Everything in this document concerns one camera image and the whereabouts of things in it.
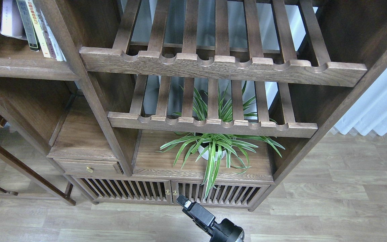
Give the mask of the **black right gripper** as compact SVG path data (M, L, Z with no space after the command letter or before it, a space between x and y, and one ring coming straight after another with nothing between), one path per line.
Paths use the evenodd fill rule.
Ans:
M215 216L206 210L202 205L197 202L192 202L183 195L179 195L176 202L184 207L185 213L189 216L194 223L205 231L209 236L214 236L213 225L215 224Z

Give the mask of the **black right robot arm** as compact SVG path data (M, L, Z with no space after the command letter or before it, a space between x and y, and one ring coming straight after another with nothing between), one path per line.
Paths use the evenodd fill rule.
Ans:
M244 230L225 218L220 223L215 221L215 216L198 202L192 202L183 195L179 195L177 203L183 206L182 211L193 222L211 236L211 242L243 242Z

